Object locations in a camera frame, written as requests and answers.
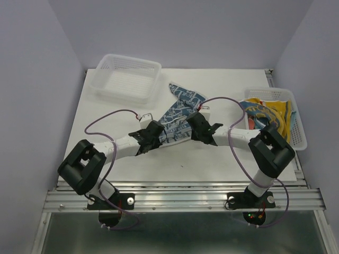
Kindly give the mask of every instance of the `patterned blue cloth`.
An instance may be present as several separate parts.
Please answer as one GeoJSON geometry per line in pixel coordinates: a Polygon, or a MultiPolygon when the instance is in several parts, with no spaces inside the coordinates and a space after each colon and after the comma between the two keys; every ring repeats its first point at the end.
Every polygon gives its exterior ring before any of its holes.
{"type": "Polygon", "coordinates": [[[186,118],[196,112],[199,104],[206,100],[197,92],[173,83],[169,84],[169,89],[178,100],[160,118],[160,123],[164,125],[167,134],[167,137],[164,133],[159,137],[163,144],[182,142],[191,138],[192,129],[186,118]]]}

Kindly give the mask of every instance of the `gray wall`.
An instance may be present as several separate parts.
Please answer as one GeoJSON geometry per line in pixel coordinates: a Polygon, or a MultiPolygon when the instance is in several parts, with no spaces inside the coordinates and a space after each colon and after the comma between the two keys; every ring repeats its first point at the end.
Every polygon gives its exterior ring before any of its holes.
{"type": "Polygon", "coordinates": [[[312,0],[49,0],[85,68],[107,53],[163,67],[273,67],[312,0]]]}
{"type": "Polygon", "coordinates": [[[47,0],[0,3],[0,253],[30,253],[84,78],[47,0]]]}
{"type": "Polygon", "coordinates": [[[339,2],[315,0],[274,71],[277,86],[293,91],[308,148],[298,153],[306,179],[320,187],[339,242],[339,2]]]}

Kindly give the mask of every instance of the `white table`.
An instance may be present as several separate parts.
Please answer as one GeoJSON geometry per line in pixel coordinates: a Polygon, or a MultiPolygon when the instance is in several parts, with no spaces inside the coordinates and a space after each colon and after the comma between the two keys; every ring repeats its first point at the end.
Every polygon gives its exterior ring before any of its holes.
{"type": "MultiPolygon", "coordinates": [[[[84,128],[100,116],[120,108],[129,108],[139,114],[151,112],[158,120],[177,100],[168,88],[173,81],[187,89],[196,90],[207,98],[228,96],[243,99],[246,87],[268,87],[264,70],[229,69],[162,69],[158,81],[158,91],[154,101],[147,106],[116,102],[94,93],[89,87],[93,70],[88,70],[79,100],[66,154],[81,139],[90,142],[106,141],[104,137],[87,136],[84,128]]],[[[211,108],[210,123],[231,125],[241,116],[238,105],[226,100],[208,104],[211,108]]],[[[245,128],[242,122],[238,128],[245,128]]],[[[120,138],[129,132],[139,130],[139,123],[130,113],[118,113],[94,125],[92,131],[100,131],[120,138]]],[[[254,176],[258,167],[250,152],[236,149],[241,162],[254,176]]],[[[101,176],[106,172],[106,165],[101,176]]],[[[293,161],[279,177],[282,181],[296,181],[296,163],[293,161]]],[[[118,182],[248,182],[248,179],[233,158],[229,147],[208,146],[201,142],[187,141],[175,146],[150,151],[145,155],[117,160],[109,181],[118,182]]]]}

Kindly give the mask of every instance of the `basket filled with clothes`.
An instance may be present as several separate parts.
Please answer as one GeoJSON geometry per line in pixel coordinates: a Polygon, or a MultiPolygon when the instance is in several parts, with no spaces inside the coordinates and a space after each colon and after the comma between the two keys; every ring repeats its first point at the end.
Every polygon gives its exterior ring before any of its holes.
{"type": "Polygon", "coordinates": [[[280,88],[252,87],[244,91],[241,105],[246,111],[247,129],[273,124],[295,150],[305,150],[307,141],[293,93],[280,88]]]}

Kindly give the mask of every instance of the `white plastic basket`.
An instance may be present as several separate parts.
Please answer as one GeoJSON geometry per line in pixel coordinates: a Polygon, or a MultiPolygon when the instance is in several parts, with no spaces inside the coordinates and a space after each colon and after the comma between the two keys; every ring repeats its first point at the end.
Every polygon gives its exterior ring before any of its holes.
{"type": "MultiPolygon", "coordinates": [[[[291,130],[291,140],[290,145],[295,150],[305,150],[307,147],[307,141],[304,129],[302,127],[301,118],[299,115],[297,103],[295,100],[295,97],[293,96],[293,93],[286,89],[280,89],[280,88],[262,88],[262,87],[250,87],[244,90],[245,98],[259,98],[264,101],[288,101],[291,100],[292,104],[292,111],[296,111],[296,123],[291,130]]],[[[246,128],[249,129],[248,126],[248,120],[246,115],[246,128]]]]}
{"type": "Polygon", "coordinates": [[[98,64],[90,86],[103,95],[146,104],[160,70],[157,62],[109,54],[98,64]]]}

